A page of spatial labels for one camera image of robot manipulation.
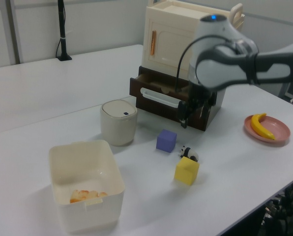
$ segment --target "drawer handle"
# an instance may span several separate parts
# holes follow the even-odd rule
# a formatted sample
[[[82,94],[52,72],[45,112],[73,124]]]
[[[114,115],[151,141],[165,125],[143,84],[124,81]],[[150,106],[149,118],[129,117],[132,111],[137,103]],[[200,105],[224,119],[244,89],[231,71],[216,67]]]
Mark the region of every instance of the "drawer handle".
[[[151,51],[150,55],[154,55],[154,50],[155,50],[155,38],[156,38],[156,30],[152,31],[152,38],[151,38]]]
[[[155,91],[152,91],[152,90],[149,90],[146,88],[141,88],[140,92],[141,92],[142,96],[147,99],[162,103],[162,104],[170,106],[170,107],[178,108],[178,104],[179,104],[180,100],[177,98],[170,97],[165,94],[161,94],[159,92],[155,92]]]

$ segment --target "white container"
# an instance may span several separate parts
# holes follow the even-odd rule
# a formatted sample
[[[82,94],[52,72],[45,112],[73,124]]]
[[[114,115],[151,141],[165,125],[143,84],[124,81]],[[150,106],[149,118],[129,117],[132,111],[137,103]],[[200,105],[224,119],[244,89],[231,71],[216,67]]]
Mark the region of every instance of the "white container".
[[[54,199],[65,231],[80,231],[118,220],[125,186],[106,141],[53,147],[49,163]],[[75,189],[108,195],[71,204]]]
[[[200,19],[207,15],[222,14],[240,30],[244,15],[241,3],[230,11],[200,6],[176,0],[148,1],[142,66],[176,76],[180,56],[193,41]],[[185,54],[179,77],[187,79],[191,50]]]
[[[138,110],[124,100],[114,100],[101,106],[101,132],[111,145],[121,146],[135,136]]]

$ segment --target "open drawer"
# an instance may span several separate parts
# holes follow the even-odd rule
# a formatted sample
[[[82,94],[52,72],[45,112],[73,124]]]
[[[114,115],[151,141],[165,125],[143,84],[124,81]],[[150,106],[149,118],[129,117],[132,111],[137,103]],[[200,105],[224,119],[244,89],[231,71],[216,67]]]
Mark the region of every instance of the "open drawer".
[[[130,95],[136,97],[136,107],[156,115],[178,121],[177,107],[180,100],[188,100],[188,81],[179,80],[175,92],[175,77],[139,67],[139,76],[130,79]],[[224,91],[215,93],[209,100],[212,107],[202,107],[188,120],[188,126],[205,131],[220,109]]]

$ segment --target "black pole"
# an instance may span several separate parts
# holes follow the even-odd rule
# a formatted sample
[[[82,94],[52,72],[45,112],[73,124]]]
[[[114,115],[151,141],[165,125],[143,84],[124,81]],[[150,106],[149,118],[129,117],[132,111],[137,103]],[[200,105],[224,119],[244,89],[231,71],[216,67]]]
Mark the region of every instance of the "black pole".
[[[61,56],[57,57],[60,61],[72,60],[71,56],[67,54],[66,47],[66,33],[64,29],[64,10],[63,0],[58,0],[58,13],[59,13],[59,27],[60,27],[60,43],[61,43]]]

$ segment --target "white table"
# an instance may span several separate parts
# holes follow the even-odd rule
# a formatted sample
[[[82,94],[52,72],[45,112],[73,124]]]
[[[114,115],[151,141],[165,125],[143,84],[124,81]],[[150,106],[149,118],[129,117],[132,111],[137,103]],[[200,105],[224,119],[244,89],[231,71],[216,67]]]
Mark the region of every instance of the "white table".
[[[130,50],[136,55],[132,63],[139,64],[134,60],[141,56],[141,46],[84,57],[97,59],[105,53],[119,57],[121,53],[121,65],[131,60],[126,56]],[[123,75],[135,76],[138,68],[127,64],[115,72],[102,67],[104,63],[93,64],[94,69],[80,63],[78,71],[90,76],[89,71],[101,68],[100,74],[111,81],[116,81],[117,73],[127,94],[129,78]],[[5,67],[0,73],[8,70],[11,68]],[[43,73],[49,72],[41,68],[36,75]],[[71,75],[67,76],[73,83]],[[116,95],[126,96],[105,92],[96,105]],[[134,97],[126,100],[135,102]],[[67,235],[56,214],[48,151],[57,145],[101,139],[99,109],[78,109],[35,123],[32,115],[30,124],[0,132],[0,236]],[[292,134],[286,146],[268,145],[245,133],[244,119],[262,112],[288,125]],[[155,148],[163,128],[177,133],[172,153]],[[174,181],[182,145],[199,154],[199,173],[192,186]],[[139,110],[133,143],[112,146],[112,151],[126,185],[122,212],[116,225],[84,235],[218,235],[293,182],[293,105],[256,87],[233,86],[227,89],[222,108],[206,132],[183,129],[177,122]]]

